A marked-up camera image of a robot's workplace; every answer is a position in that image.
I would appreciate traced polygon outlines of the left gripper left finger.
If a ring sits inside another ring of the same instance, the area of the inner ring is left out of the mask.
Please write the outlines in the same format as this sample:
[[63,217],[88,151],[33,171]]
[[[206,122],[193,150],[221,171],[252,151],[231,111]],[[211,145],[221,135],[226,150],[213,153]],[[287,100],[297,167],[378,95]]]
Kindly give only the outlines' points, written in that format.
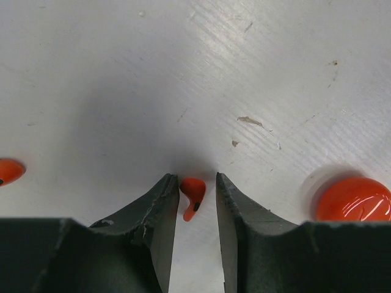
[[71,218],[1,219],[2,292],[167,292],[178,178],[85,226]]

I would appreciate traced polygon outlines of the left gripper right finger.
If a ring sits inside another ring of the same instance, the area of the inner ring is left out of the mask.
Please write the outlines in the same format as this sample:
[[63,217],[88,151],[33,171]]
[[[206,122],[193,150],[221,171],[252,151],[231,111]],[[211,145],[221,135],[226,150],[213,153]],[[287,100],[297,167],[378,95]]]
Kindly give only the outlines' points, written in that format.
[[225,292],[389,292],[390,224],[295,225],[216,175]]

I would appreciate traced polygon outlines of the red charging case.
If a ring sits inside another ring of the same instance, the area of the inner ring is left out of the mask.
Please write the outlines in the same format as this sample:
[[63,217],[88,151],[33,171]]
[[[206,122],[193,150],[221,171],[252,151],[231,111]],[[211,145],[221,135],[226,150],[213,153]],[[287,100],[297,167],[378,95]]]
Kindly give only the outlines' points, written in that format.
[[389,222],[390,190],[366,177],[343,179],[322,194],[315,218],[318,221]]

